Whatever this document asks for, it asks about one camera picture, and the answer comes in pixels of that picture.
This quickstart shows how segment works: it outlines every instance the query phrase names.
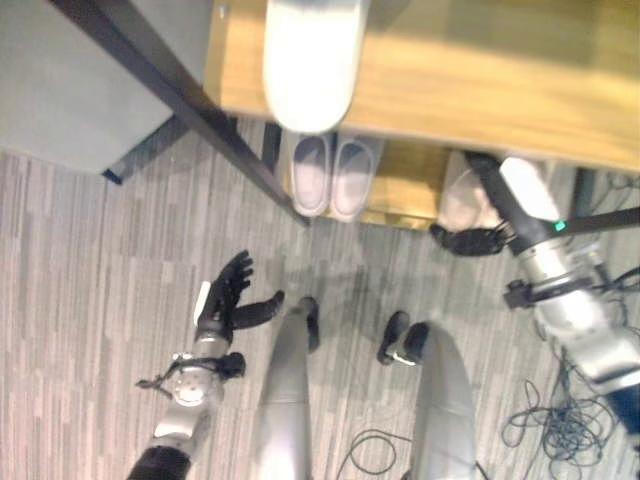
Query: desk leg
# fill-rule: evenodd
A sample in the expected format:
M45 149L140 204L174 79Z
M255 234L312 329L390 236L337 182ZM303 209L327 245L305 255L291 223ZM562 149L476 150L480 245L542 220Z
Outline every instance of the desk leg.
M309 220L129 0L49 0L298 223Z

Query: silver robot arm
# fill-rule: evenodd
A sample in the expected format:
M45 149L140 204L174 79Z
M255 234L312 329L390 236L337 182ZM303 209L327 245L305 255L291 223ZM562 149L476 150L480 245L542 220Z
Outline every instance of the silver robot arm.
M202 449L216 411L222 403L222 384L244 374L240 353L227 354L233 331L270 320L279 311L284 294L277 292L266 302L237 307L252 260L245 251L222 270L218 279L204 282L196 302L196 335L191 353L174 356L167 372L154 381L138 385L154 388L171 398L147 448L133 467L129 480L183 480ZM162 383L178 374L172 392Z
M627 329L609 318L603 300L590 288L584 260L569 255L554 228L557 224L527 213L527 202L512 187L516 182L510 181L495 158L473 152L465 156L492 205L509 223L514 233L509 248L527 276L526 284L509 285L507 302L511 307L535 308L548 337L566 349L591 386L607 399L625 425L633 447L640 451L640 345ZM543 184L529 182L522 189L529 191L529 203L550 198ZM640 208L620 213L616 227L640 223Z

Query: black cable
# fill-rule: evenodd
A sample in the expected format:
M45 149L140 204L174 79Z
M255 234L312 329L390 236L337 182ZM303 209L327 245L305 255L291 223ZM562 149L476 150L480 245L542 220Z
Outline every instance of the black cable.
M386 432L384 430L380 430L377 428L367 428L366 430L362 430L361 432L357 433L353 437L353 440L351 440L351 445L349 446L349 450L347 451L347 454L344 456L344 459L340 464L340 468L338 469L338 473L336 474L336 480L340 479L340 475L342 474L342 471L344 470L344 467L347 465L347 462L349 460L351 460L353 465L359 471L361 471L362 473L366 473L367 475L373 475L373 476L383 475L387 473L389 470L391 470L395 466L396 460L398 459L398 452L396 450L396 446L390 440L391 438L395 438L397 440L402 440L404 442L409 442L409 443L412 442L412 440L409 437L403 437L401 435L396 435L395 433ZM356 461L356 459L353 456L353 454L355 453L356 449L359 446L361 446L363 443L368 442L370 440L380 440L386 443L391 449L393 458L391 459L391 461L387 466L381 468L380 470L370 470L366 467L363 467L360 463ZM484 480L491 480L489 478L489 475L487 475L487 472L484 470L484 468L482 468L482 465L480 465L480 462L476 461L475 466L482 474Z
M482 465L480 465L480 462L478 462L477 460L476 460L476 468L478 469L478 471L480 472L484 480L491 480L489 478L489 475L487 475L487 472L484 471L484 468L482 468Z
M541 405L540 392L535 384L531 380L525 380L528 408L511 415L501 434L504 444L515 448L522 443L528 430L542 427L538 450L542 450L549 459L549 475L554 480L557 478L554 467L560 462L575 467L579 478L582 478L582 468L593 466L602 459L604 448L617 425L613 413L597 394L587 398L576 398L572 394L572 372L579 373L563 352L551 393L555 405L549 407ZM516 437L510 440L507 433L513 429L516 430ZM525 479L534 460L535 457L527 469Z

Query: floor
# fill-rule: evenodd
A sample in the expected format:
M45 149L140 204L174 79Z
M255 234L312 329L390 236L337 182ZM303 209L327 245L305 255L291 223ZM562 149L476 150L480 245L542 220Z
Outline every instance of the floor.
M240 126L258 149L258 127ZM554 177L565 198L569 173ZM603 236L614 274L640 263L637 239L638 230ZM532 459L527 478L550 478L539 430L515 449L500 438L506 418L526 407L523 380L546 402L557 369L530 314L501 300L518 274L507 253L454 258L423 232L326 219L304 229L193 133L122 187L0 157L0 478L125 478L166 406L134 383L190 344L200 281L243 248L256 270L245 301L283 289L287 305L305 294L320 303L322 345L309 358L316 480L335 479L361 429L411 435L419 370L375 361L386 320L400 308L454 335L473 384L478 460L491 478L520 480ZM637 299L629 308L637 325ZM246 376L226 384L190 478L250 478L253 417L278 322L236 335ZM406 471L409 446L397 450L396 465L378 478ZM379 469L391 453L372 441L355 456ZM582 478L631 479L637 463L619 427ZM558 478L578 478L558 467ZM371 477L348 463L340 478Z

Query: shoe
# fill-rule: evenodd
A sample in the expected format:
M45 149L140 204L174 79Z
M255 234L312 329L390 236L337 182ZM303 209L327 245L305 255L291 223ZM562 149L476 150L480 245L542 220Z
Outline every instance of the shoe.
M393 357L387 355L387 348L398 341L400 335L409 328L409 323L411 323L411 320L409 318L409 314L406 312L398 310L396 313L391 315L391 318L384 329L384 336L382 337L382 342L380 343L380 348L376 355L376 358L381 364L391 365L393 363Z
M365 209L383 150L380 138L338 135L331 187L334 218L352 222Z
M300 215L316 217L329 206L333 136L286 132L293 207Z
M320 346L320 328L318 326L319 307L313 297L301 298L298 306L309 312L307 315L307 331L309 332L309 353L315 352Z

